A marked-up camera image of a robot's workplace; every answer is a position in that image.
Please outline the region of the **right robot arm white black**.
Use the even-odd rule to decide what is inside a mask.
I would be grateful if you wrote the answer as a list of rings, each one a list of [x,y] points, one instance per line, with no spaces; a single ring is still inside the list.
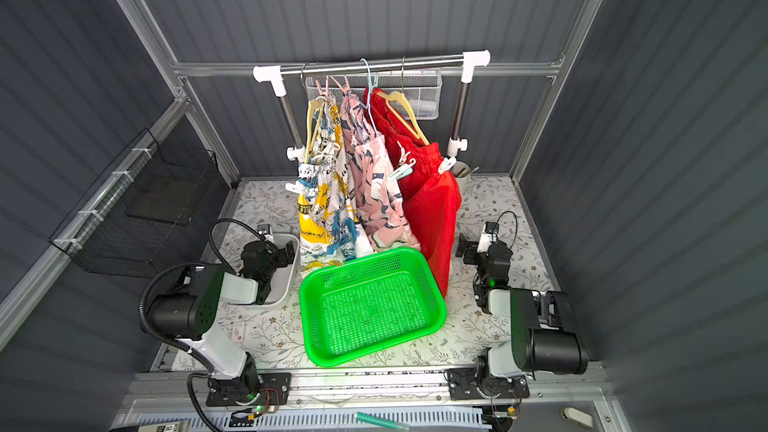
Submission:
[[[510,286],[512,250],[501,240],[470,241],[461,236],[455,255],[476,268],[473,294],[481,311],[509,320],[509,339],[478,357],[478,380],[586,372],[589,355],[566,293]]]

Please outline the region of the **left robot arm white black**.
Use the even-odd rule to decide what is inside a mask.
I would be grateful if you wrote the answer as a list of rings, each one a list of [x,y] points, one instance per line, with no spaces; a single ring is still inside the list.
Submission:
[[[262,380],[255,360],[218,325],[218,306],[271,309],[282,304],[298,270],[298,245],[298,238],[286,233],[247,243],[239,275],[220,263],[169,267],[151,279],[139,299],[142,329],[203,364],[203,377],[213,391],[257,394]]]

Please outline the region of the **yellow hanger of printed shorts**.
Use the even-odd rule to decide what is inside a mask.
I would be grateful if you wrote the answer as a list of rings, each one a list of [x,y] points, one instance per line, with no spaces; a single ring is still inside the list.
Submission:
[[[320,82],[315,81],[315,87],[317,89],[316,97],[309,100],[307,106],[307,141],[303,158],[304,163],[310,162],[313,147],[321,136],[321,131],[326,126],[326,123],[330,121],[331,108],[335,104],[335,97],[330,93],[328,82],[322,88]]]

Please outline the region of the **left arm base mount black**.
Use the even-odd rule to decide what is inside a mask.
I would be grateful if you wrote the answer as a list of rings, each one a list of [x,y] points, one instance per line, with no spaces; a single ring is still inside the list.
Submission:
[[[290,373],[260,373],[248,379],[209,379],[208,407],[282,406],[287,403],[292,375]]]

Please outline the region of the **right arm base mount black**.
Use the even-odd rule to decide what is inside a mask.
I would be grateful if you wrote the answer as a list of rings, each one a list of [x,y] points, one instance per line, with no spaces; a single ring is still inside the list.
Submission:
[[[525,376],[498,378],[484,376],[476,367],[455,367],[443,372],[453,401],[511,399],[518,401],[530,397]]]

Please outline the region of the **blue yellow white printed shorts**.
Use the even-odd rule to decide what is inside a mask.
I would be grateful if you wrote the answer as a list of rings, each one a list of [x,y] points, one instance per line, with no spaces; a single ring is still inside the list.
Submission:
[[[338,106],[313,147],[309,163],[301,159],[297,182],[301,274],[340,266],[356,258],[357,223],[350,191],[344,139]]]

